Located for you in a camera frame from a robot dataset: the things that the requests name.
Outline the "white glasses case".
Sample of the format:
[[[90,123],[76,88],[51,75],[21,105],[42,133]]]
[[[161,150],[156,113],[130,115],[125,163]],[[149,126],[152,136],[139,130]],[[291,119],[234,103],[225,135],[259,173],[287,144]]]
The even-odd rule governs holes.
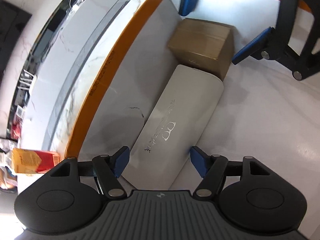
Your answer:
[[[123,177],[138,190],[168,190],[223,90],[215,75],[179,64],[132,147]]]

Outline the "orange juice bottle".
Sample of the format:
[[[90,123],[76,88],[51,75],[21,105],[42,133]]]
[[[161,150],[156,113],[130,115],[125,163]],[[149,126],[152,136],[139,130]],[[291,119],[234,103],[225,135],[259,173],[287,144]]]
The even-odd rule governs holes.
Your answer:
[[[46,173],[60,162],[60,155],[50,151],[12,150],[12,165],[15,173],[37,174]]]

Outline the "white marble tv cabinet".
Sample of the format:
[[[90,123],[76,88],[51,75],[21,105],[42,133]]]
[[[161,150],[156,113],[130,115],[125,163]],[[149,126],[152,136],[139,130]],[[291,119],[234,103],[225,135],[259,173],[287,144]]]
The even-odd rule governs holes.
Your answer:
[[[20,147],[51,150],[71,128],[78,77],[104,32],[131,0],[82,0],[72,8],[40,64],[24,111]]]

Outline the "brown square gift box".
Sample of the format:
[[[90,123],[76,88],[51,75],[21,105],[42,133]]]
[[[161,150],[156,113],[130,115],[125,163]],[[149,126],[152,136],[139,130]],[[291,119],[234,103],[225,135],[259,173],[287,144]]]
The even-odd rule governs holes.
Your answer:
[[[185,18],[177,25],[168,48],[179,63],[224,80],[234,55],[233,27]]]

